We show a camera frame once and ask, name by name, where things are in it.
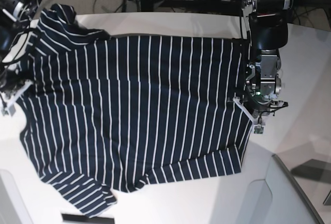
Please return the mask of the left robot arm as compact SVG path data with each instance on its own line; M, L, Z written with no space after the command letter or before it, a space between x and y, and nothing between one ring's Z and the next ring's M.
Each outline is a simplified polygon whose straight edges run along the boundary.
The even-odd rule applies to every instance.
M279 103L280 48L288 43L288 15L296 0L241 0L249 53L245 70L245 108L261 118L288 106Z

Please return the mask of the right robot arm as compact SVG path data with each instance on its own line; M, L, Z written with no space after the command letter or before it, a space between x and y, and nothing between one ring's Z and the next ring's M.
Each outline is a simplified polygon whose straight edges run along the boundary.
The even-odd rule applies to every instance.
M29 25L41 1L1 0L1 91L13 88L21 80L15 72L8 70L15 61L4 62L4 59L19 37L32 30Z

